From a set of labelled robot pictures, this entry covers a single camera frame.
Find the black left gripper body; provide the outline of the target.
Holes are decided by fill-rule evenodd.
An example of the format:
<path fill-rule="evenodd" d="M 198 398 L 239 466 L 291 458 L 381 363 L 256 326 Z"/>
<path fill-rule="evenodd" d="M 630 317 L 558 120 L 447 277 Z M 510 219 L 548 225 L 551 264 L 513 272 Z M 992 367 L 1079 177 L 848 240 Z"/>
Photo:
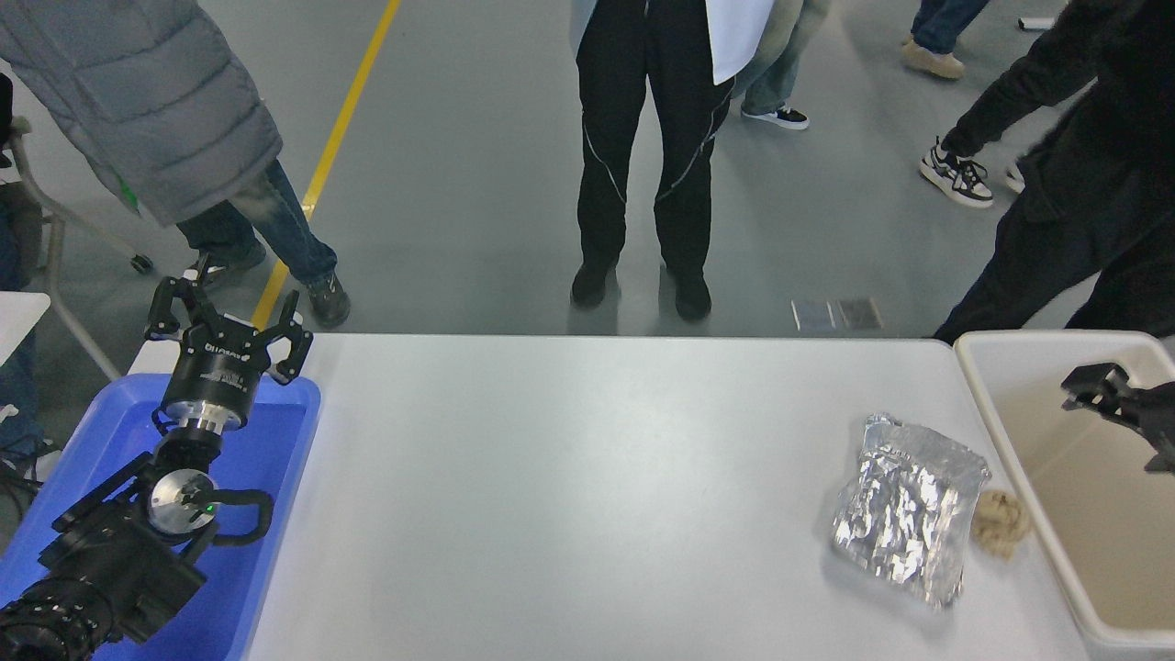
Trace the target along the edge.
<path fill-rule="evenodd" d="M 237 319 L 184 330 L 172 382 L 164 387 L 164 414 L 176 421 L 247 421 L 269 367 L 258 333 Z"/>

